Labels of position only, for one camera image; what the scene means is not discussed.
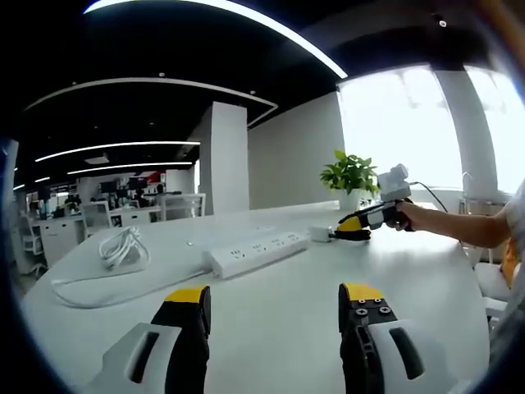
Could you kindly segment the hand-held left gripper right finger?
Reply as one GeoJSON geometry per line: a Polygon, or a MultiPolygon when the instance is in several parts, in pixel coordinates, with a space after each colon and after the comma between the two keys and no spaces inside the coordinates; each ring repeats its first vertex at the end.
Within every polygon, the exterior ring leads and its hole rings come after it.
{"type": "Polygon", "coordinates": [[[450,393],[457,385],[443,345],[397,318],[379,290],[341,283],[338,324],[347,393],[450,393]]]}

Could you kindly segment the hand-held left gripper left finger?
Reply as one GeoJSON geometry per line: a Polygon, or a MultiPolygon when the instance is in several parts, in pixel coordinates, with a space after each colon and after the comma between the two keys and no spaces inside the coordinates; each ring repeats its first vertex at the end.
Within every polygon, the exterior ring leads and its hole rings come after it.
{"type": "Polygon", "coordinates": [[[85,393],[203,393],[210,356],[211,289],[183,288],[103,355],[85,393]]]}

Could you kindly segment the person's right hand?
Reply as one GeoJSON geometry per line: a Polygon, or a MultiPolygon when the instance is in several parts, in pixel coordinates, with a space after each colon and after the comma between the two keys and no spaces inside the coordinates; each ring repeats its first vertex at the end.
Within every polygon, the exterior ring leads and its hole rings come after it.
{"type": "Polygon", "coordinates": [[[414,232],[424,229],[424,210],[421,207],[408,201],[399,201],[396,203],[395,208],[395,230],[414,232]]]}

